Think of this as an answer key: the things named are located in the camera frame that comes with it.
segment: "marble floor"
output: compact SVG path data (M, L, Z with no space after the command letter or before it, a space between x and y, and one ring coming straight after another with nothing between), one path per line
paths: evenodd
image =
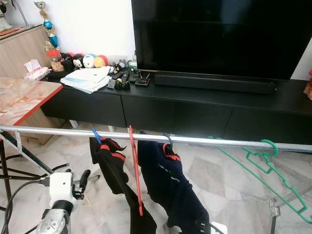
M108 131L104 125L79 123L79 129ZM66 123L64 128L71 128ZM118 132L127 132L117 128ZM127 148L123 152L127 157L124 171L129 176L129 186L136 191L132 151L130 142L117 140ZM53 136L45 145L35 139L23 138L22 142L32 153L51 168L69 163L74 179L79 179L84 170L90 169L93 175L100 174L99 166L93 165L90 157L89 139L74 136ZM246 160L246 152L239 148L226 148L241 162L246 163L256 175L269 183L282 195L288 189L276 175L266 175ZM255 179L236 162L215 147L189 144L175 144L174 151L182 160L183 172L193 185L203 206L209 212L211 221L223 223L229 234L267 234L270 210L267 200L274 197L262 183ZM6 146L7 156L16 151ZM265 165L258 157L253 158ZM40 174L41 170L23 158L8 160L8 167ZM295 188L312 183L312 156L291 152L281 152L273 158L272 164L285 175L287 181ZM146 209L157 223L157 234L177 234L177 229L168 229L164 209L151 201L142 176L141 193ZM11 180L14 191L24 181ZM0 205L6 206L4 182L0 180ZM312 191L303 196L308 210L303 214L310 219L312 215ZM14 199L13 215L10 221L11 234L23 234L40 222L44 209L48 208L48 189L42 185L30 185L21 190ZM292 205L299 208L298 200ZM88 183L85 199L79 201L71 216L74 234L129 234L130 213L124 195L112 194L103 177ZM4 212L0 211L0 225L3 225ZM277 218L276 234L312 233L312 225L303 221L288 206L281 207L281 216Z

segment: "stack of papers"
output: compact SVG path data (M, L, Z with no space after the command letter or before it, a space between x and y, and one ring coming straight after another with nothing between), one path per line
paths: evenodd
M60 79L63 84L72 86L85 93L91 94L108 84L110 67L85 68L76 70Z

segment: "black tv screen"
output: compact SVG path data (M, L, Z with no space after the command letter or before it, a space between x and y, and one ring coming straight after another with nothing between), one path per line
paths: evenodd
M289 79L312 0L132 0L138 69Z

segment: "white wall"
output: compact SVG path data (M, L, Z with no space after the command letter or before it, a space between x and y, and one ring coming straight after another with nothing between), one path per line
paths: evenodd
M19 0L19 3L30 24L43 23L39 9L32 0ZM131 0L45 0L45 3L49 20L55 25L61 51L103 54L110 62L132 58L135 40ZM11 1L7 3L7 9L9 23L23 23ZM312 40L292 79L309 80L308 72L311 69Z

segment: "marble table top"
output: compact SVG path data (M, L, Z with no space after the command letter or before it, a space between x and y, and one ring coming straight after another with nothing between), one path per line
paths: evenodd
M0 77L0 124L19 125L62 87L59 83Z

